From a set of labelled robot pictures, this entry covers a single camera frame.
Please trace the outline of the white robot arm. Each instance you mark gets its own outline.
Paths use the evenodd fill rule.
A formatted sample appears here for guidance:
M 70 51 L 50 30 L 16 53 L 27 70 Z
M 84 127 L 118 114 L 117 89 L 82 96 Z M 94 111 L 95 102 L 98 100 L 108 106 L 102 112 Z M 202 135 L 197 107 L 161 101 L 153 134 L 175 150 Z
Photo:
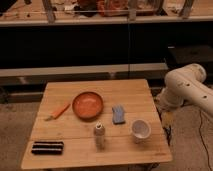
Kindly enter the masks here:
M 164 129 L 172 126 L 172 112 L 189 101 L 203 111 L 203 115 L 213 123 L 213 89 L 203 84 L 206 70 L 200 64 L 189 64 L 169 71 L 165 77 L 165 87 L 155 97 Z

